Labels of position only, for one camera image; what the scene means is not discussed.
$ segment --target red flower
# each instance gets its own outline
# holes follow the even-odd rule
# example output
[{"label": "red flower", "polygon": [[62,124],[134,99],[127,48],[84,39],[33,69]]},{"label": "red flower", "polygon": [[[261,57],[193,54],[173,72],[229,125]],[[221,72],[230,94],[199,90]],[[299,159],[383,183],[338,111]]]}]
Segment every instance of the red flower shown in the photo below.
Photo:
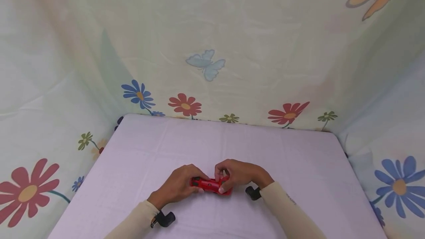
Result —
[{"label": "red flower", "polygon": [[302,111],[307,107],[308,104],[310,104],[310,102],[306,102],[301,106],[299,103],[294,105],[284,104],[283,110],[285,110],[285,112],[279,110],[271,110],[269,111],[269,114],[276,116],[269,116],[269,119],[274,119],[272,122],[277,122],[279,125],[286,124],[286,122],[289,121],[288,125],[290,125],[300,115],[300,113],[302,113]]},{"label": "red flower", "polygon": [[202,104],[194,103],[194,97],[189,97],[187,99],[184,93],[179,93],[177,96],[179,97],[178,99],[171,97],[170,102],[172,102],[172,104],[168,104],[171,107],[176,107],[176,109],[174,109],[174,112],[183,112],[184,116],[196,115],[197,113],[201,113],[200,109]]},{"label": "red flower", "polygon": [[27,207],[28,217],[32,218],[38,212],[37,205],[44,207],[48,204],[49,197],[41,193],[55,189],[59,185],[59,179],[42,184],[59,169],[59,165],[54,163],[41,174],[46,163],[47,159],[39,160],[34,166],[31,178],[29,178],[28,172],[24,167],[14,169],[11,177],[18,186],[9,181],[0,183],[0,192],[6,193],[0,194],[0,205],[13,201],[0,211],[0,224],[19,208],[8,224],[9,227],[14,227],[21,220]]}]

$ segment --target forearm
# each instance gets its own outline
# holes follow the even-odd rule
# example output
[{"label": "forearm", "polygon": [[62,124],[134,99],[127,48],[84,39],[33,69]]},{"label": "forearm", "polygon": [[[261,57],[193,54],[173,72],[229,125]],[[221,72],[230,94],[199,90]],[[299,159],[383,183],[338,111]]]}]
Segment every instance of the forearm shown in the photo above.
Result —
[{"label": "forearm", "polygon": [[140,239],[151,230],[151,220],[159,210],[147,200],[139,203],[134,210],[105,239]]},{"label": "forearm", "polygon": [[260,194],[288,239],[326,239],[313,220],[289,197],[279,183],[267,185],[261,189]]}]

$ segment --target red toy car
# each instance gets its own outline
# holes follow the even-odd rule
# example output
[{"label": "red toy car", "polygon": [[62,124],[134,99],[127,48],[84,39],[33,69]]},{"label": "red toy car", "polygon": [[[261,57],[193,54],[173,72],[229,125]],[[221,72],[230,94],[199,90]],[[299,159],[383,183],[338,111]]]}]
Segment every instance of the red toy car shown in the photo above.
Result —
[{"label": "red toy car", "polygon": [[223,194],[220,194],[218,192],[218,189],[220,188],[221,184],[225,181],[229,180],[229,176],[226,175],[225,177],[221,178],[220,181],[216,182],[215,179],[211,179],[210,181],[204,180],[200,177],[194,177],[190,181],[190,186],[196,186],[199,188],[204,189],[206,192],[214,192],[219,195],[230,195],[232,194],[232,188],[224,192]]}]

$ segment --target flower center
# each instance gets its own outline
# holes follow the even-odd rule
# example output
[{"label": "flower center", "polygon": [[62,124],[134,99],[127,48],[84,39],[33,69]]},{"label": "flower center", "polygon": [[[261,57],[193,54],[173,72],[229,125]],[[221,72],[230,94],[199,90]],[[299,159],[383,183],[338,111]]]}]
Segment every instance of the flower center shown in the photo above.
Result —
[{"label": "flower center", "polygon": [[406,194],[407,187],[405,181],[403,179],[395,181],[393,184],[393,190],[397,195]]},{"label": "flower center", "polygon": [[19,202],[27,202],[32,199],[32,197],[37,193],[37,186],[31,185],[24,188],[24,190],[19,194]]},{"label": "flower center", "polygon": [[137,97],[140,99],[140,100],[145,100],[145,98],[143,98],[143,94],[140,92],[140,91],[138,91],[137,93],[135,93],[136,95],[137,95]]},{"label": "flower center", "polygon": [[297,114],[295,114],[295,113],[289,113],[289,114],[285,114],[285,116],[283,116],[283,118],[286,118],[286,119],[293,119],[293,118],[295,118],[297,116]]},{"label": "flower center", "polygon": [[188,105],[188,104],[182,104],[181,106],[185,110],[189,110],[190,109],[190,105]]}]

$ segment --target white surface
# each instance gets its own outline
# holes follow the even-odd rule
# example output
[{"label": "white surface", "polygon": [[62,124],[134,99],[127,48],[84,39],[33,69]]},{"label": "white surface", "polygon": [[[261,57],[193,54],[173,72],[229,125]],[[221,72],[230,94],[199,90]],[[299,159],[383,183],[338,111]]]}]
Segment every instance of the white surface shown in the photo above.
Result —
[{"label": "white surface", "polygon": [[[103,238],[176,167],[193,163],[213,176],[226,158],[263,166],[328,239],[386,238],[331,133],[137,114],[125,116],[49,238]],[[244,188],[166,206],[176,222],[148,238],[282,238]]]}]

